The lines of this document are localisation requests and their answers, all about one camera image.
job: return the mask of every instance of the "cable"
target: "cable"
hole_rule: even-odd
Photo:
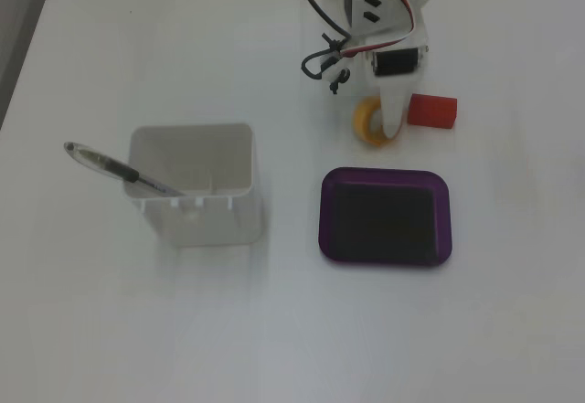
[[[319,72],[319,74],[313,74],[308,68],[307,68],[307,63],[310,62],[311,60],[313,60],[314,58],[319,58],[321,56],[324,56],[325,54],[329,54],[329,53],[333,53],[334,51],[330,48],[328,49],[324,49],[323,51],[317,51],[316,53],[313,53],[310,56],[307,56],[306,58],[304,58],[303,63],[301,64],[301,69],[303,70],[303,72],[306,74],[307,77],[313,79],[313,80],[320,80],[323,78],[323,72]]]
[[[333,19],[331,19],[326,12],[315,2],[315,0],[307,0],[309,4],[314,8],[314,11],[319,14],[319,16],[327,23],[333,30],[335,30],[340,35],[343,35],[347,40],[351,38],[351,34],[348,31],[345,31],[342,27],[335,23]]]
[[[400,0],[400,1],[402,1],[402,3],[404,4],[404,6],[409,11],[410,22],[412,24],[412,28],[410,29],[410,32],[406,36],[401,37],[400,39],[397,39],[397,40],[393,40],[391,42],[386,42],[384,44],[368,45],[368,46],[364,46],[364,47],[353,47],[353,48],[344,49],[344,50],[341,51],[341,55],[344,58],[352,58],[355,55],[357,55],[359,53],[362,53],[364,51],[373,51],[374,49],[391,47],[392,45],[396,45],[399,42],[402,42],[403,40],[405,40],[406,38],[408,38],[410,35],[412,35],[412,33],[414,33],[414,31],[416,30],[416,27],[417,27],[417,20],[416,20],[416,17],[414,16],[414,13],[412,11],[412,5],[410,5],[410,1],[409,0]]]

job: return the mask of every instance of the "pen holder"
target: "pen holder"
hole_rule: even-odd
[[[141,127],[129,165],[187,196],[124,192],[160,237],[178,248],[236,245],[262,232],[254,137],[248,124]]]

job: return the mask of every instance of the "purple tray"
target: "purple tray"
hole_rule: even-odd
[[[323,181],[319,246],[336,262],[439,266],[452,252],[449,188],[431,172],[338,168]]]

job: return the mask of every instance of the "white plastic part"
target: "white plastic part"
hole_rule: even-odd
[[[417,85],[427,67],[427,44],[429,42],[429,37],[420,10],[416,12],[416,15],[416,31],[408,39],[396,44],[395,46],[387,48],[387,50],[418,48],[419,66],[414,72],[395,76],[376,77],[372,69],[372,58],[374,57],[373,52],[356,56],[357,58],[362,58],[367,84],[379,90],[380,99],[382,101],[382,126],[384,127],[384,134],[388,138],[394,138],[398,134],[400,127],[408,114],[410,98],[416,91]],[[371,37],[366,39],[366,45],[376,44],[378,38],[379,37]],[[387,34],[384,38],[391,40],[392,35]]]
[[[236,245],[262,232],[252,130],[247,124],[143,127],[129,165],[185,197],[156,197],[124,183],[124,192],[161,238],[178,248]]]

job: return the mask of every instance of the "ballpoint pen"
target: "ballpoint pen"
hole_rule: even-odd
[[[185,196],[184,193],[174,190],[170,186],[162,184],[152,177],[134,170],[129,165],[123,164],[115,159],[100,154],[87,145],[79,143],[65,143],[65,151],[78,163],[89,167],[91,170],[100,172],[103,175],[122,179],[141,188],[147,189],[163,197]]]

